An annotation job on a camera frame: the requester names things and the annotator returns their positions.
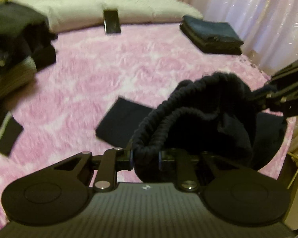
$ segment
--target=pink and white rug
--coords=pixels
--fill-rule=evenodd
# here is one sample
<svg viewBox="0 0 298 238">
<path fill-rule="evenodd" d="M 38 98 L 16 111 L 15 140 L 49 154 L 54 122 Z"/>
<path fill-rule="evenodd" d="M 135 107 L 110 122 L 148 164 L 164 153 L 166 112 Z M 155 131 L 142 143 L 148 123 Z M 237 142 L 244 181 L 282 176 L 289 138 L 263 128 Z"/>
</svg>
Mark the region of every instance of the pink and white rug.
<svg viewBox="0 0 298 238">
<path fill-rule="evenodd" d="M 234 72 L 251 89 L 269 77 L 245 56 L 206 55 L 179 30 L 179 24 L 122 26 L 107 36 L 103 27 L 60 34 L 54 42 L 57 63 L 7 99 L 24 127 L 9 158 L 0 154 L 0 196 L 14 180 L 81 151 L 103 154 L 110 145 L 95 137 L 95 127 L 118 96 L 158 106 L 184 79 L 214 71 Z M 288 120 L 284 143 L 260 170 L 277 178 L 295 119 Z M 118 181 L 139 182 L 133 171 Z M 0 229 L 7 223 L 0 203 Z"/>
</svg>

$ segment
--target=white logo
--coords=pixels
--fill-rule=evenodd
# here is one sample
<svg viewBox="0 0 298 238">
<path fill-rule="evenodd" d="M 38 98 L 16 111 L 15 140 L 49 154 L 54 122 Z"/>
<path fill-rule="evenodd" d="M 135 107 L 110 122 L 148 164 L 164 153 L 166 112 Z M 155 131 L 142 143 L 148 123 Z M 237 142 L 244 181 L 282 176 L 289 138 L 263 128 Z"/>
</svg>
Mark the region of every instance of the white logo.
<svg viewBox="0 0 298 238">
<path fill-rule="evenodd" d="M 149 190 L 149 189 L 151 189 L 151 186 L 150 186 L 150 185 L 145 185 L 145 186 L 142 186 L 142 188 L 143 188 L 144 190 Z"/>
</svg>

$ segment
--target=folded dark blue garment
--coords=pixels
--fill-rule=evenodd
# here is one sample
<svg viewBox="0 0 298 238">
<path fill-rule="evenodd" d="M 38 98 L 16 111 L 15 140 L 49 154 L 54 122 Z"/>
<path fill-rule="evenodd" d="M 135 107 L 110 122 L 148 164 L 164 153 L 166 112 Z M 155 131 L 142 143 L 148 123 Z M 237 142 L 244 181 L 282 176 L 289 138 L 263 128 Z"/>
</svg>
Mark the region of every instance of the folded dark blue garment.
<svg viewBox="0 0 298 238">
<path fill-rule="evenodd" d="M 184 16 L 182 32 L 204 53 L 240 55 L 243 41 L 227 22 L 211 22 Z"/>
</svg>

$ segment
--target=round black disc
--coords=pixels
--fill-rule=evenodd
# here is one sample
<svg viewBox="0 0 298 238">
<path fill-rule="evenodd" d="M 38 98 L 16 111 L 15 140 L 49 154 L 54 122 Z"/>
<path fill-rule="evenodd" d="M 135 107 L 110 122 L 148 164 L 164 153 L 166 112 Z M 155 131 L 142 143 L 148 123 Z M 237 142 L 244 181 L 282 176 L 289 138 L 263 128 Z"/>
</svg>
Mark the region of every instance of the round black disc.
<svg viewBox="0 0 298 238">
<path fill-rule="evenodd" d="M 51 225 L 81 211 L 88 190 L 77 178 L 61 171 L 32 174 L 17 179 L 2 193 L 7 216 L 25 225 Z"/>
<path fill-rule="evenodd" d="M 214 179 L 204 199 L 216 215 L 238 225 L 267 225 L 286 213 L 290 194 L 276 180 L 248 169 L 231 170 Z"/>
</svg>

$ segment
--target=black phone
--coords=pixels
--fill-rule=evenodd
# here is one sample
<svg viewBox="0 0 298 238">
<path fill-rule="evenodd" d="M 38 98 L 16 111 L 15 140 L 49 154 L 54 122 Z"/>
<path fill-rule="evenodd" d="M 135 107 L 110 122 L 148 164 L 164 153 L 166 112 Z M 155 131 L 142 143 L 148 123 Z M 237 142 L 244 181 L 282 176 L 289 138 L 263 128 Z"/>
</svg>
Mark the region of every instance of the black phone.
<svg viewBox="0 0 298 238">
<path fill-rule="evenodd" d="M 121 33 L 117 10 L 104 10 L 104 25 L 106 34 Z"/>
</svg>

